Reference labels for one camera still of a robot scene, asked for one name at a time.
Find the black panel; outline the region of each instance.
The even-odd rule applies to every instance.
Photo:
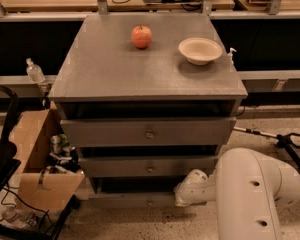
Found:
[[[95,186],[102,183],[101,192],[105,193],[145,193],[173,192],[184,179],[175,177],[139,177],[139,178],[93,178]]]
[[[9,106],[10,100],[8,98],[1,98],[0,99],[0,112],[7,111]],[[19,105],[18,105],[18,113],[22,111],[29,111],[29,110],[44,110],[46,109],[42,105],[42,100],[40,98],[20,98]]]
[[[216,145],[203,146],[134,146],[82,148],[84,157],[204,156],[214,155]]]
[[[58,74],[81,21],[0,22],[0,76],[25,75],[33,58],[45,75]]]
[[[300,69],[300,19],[213,20],[238,71]]]
[[[68,119],[91,118],[180,118],[229,116],[233,101],[116,101],[67,102],[62,106]]]
[[[241,105],[300,105],[300,92],[249,93]]]

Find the gray drawer cabinet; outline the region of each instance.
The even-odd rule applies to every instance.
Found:
[[[149,25],[151,45],[130,42]],[[225,50],[206,66],[179,53],[185,38],[223,47],[195,13],[88,16],[49,94],[100,207],[174,205],[173,188],[192,169],[210,174],[247,96]]]
[[[62,120],[75,147],[226,144],[235,118]]]

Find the drawer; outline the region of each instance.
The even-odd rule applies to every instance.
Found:
[[[90,201],[100,208],[175,206],[173,192],[183,177],[94,178]]]
[[[173,207],[175,196],[173,192],[158,193],[99,193],[90,196],[89,203],[96,208],[145,208],[145,207]]]
[[[234,117],[180,120],[62,120],[75,147],[226,144]]]
[[[217,156],[140,156],[80,158],[86,177],[139,177],[187,175],[192,169],[212,173]]]

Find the speckled floor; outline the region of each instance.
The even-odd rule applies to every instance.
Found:
[[[249,108],[237,127],[273,134],[300,133],[300,108]],[[294,139],[300,145],[300,137]],[[254,149],[295,166],[276,139],[234,131],[220,154],[235,147]],[[300,240],[300,201],[277,209],[284,240]],[[66,221],[60,240],[218,240],[216,203],[187,208],[97,209],[82,201]]]

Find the plastic bottle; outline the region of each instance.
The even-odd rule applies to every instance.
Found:
[[[231,63],[234,64],[233,62],[233,53],[237,52],[234,48],[230,48],[230,52],[228,53],[228,56],[230,57]]]
[[[2,217],[15,228],[31,229],[37,225],[37,216],[33,211],[17,211],[12,206],[2,212]]]
[[[41,83],[46,80],[41,68],[38,65],[34,64],[30,58],[28,58],[26,62],[28,64],[27,74],[32,82]]]

